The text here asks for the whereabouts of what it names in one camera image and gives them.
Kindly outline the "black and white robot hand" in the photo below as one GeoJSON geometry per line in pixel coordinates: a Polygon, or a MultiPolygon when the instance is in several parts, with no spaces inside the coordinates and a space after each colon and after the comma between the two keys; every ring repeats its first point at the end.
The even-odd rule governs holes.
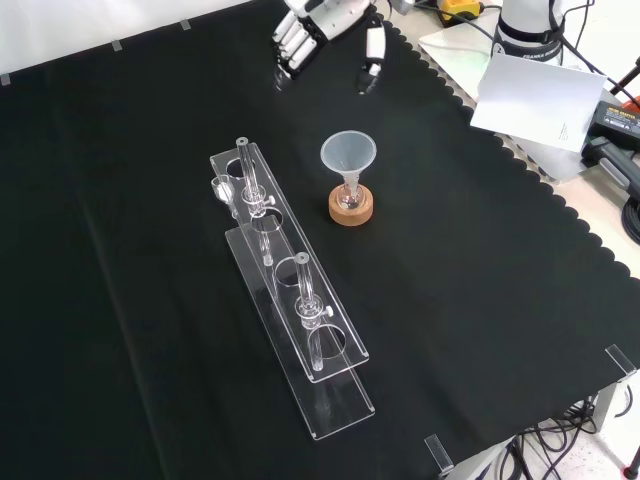
{"type": "Polygon", "coordinates": [[[357,91],[366,95],[375,88],[385,60],[386,33],[372,1],[288,1],[286,6],[288,11],[271,37],[278,90],[297,79],[326,45],[361,24],[366,26],[366,48],[357,91]]]}

